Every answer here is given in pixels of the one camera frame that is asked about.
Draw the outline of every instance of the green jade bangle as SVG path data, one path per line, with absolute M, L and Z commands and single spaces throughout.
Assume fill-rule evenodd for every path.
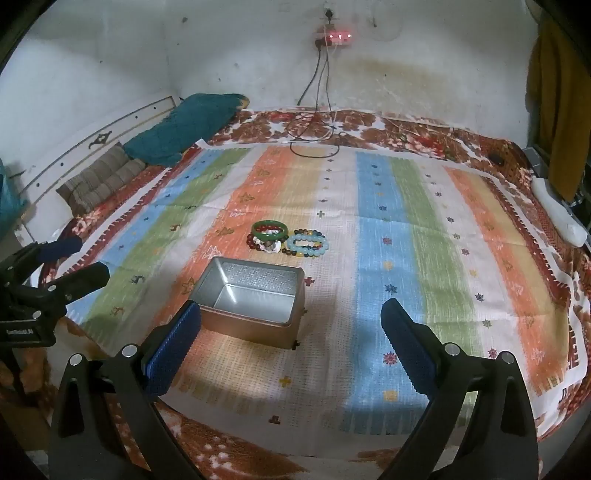
M 279 230 L 277 233 L 265 233 L 268 230 Z M 261 220 L 252 225 L 251 233 L 261 242 L 274 242 L 289 236 L 289 231 L 284 223 L 276 220 Z

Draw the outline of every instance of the wall socket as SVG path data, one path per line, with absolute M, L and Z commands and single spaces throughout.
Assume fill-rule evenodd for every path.
M 337 15 L 337 11 L 336 11 L 336 5 L 335 5 L 335 1 L 334 0 L 324 0 L 324 3 L 322 4 L 322 15 L 324 16 L 324 18 L 326 18 L 326 11 L 330 10 L 333 13 L 333 20 L 338 19 L 338 15 Z

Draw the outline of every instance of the white wall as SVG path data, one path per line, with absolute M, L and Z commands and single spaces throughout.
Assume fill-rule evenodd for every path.
M 442 119 L 525 145 L 537 25 L 524 0 L 382 1 L 394 10 L 372 30 L 374 0 L 332 0 L 336 23 L 354 39 L 332 56 L 332 103 Z M 0 157 L 10 173 L 23 171 L 95 119 L 170 86 L 181 96 L 243 93 L 255 108 L 294 105 L 316 62 L 322 5 L 57 0 L 0 75 Z M 391 25 L 398 37 L 376 40 Z M 313 103 L 309 93 L 304 104 Z
M 385 0 L 395 11 L 379 26 L 401 27 L 390 42 L 372 40 L 377 35 L 366 27 L 373 1 L 333 0 L 336 23 L 350 25 L 355 37 L 332 58 L 333 104 L 442 119 L 525 146 L 525 80 L 537 25 L 523 0 Z M 172 83 L 181 97 L 238 92 L 254 107 L 295 104 L 316 64 L 322 5 L 168 0 Z M 304 104 L 313 103 L 308 95 Z
M 11 174 L 112 110 L 169 85 L 165 0 L 57 0 L 0 75 Z

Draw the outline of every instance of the colorful striped cloth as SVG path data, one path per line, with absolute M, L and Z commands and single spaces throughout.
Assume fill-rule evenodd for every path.
M 540 435 L 564 417 L 560 402 L 587 370 L 573 307 L 588 300 L 497 179 L 411 153 L 342 147 L 303 158 L 270 144 L 210 148 L 168 172 L 60 267 L 109 266 L 107 287 L 69 308 L 107 353 L 168 322 L 215 255 L 307 277 L 297 347 L 202 330 L 164 397 L 177 411 L 291 455 L 392 447 L 427 404 L 381 329 L 380 308 L 395 297 L 442 342 L 490 358 L 513 352 Z M 267 218 L 321 230 L 330 251 L 313 260 L 250 250 L 251 225 Z

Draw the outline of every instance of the bracelet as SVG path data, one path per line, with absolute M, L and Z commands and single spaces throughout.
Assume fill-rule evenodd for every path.
M 261 242 L 284 241 L 284 239 L 287 239 L 288 229 L 284 223 L 277 222 L 276 220 L 261 220 L 252 225 L 251 234 Z
M 265 252 L 267 254 L 276 254 L 281 251 L 281 241 L 269 240 L 267 242 L 262 242 L 252 233 L 249 233 L 246 236 L 246 244 L 251 250 L 258 250 L 259 252 Z
M 296 245 L 298 240 L 313 242 L 314 245 Z M 298 257 L 319 257 L 324 255 L 329 249 L 329 241 L 321 232 L 316 230 L 294 230 L 285 242 L 285 247 L 281 252 Z

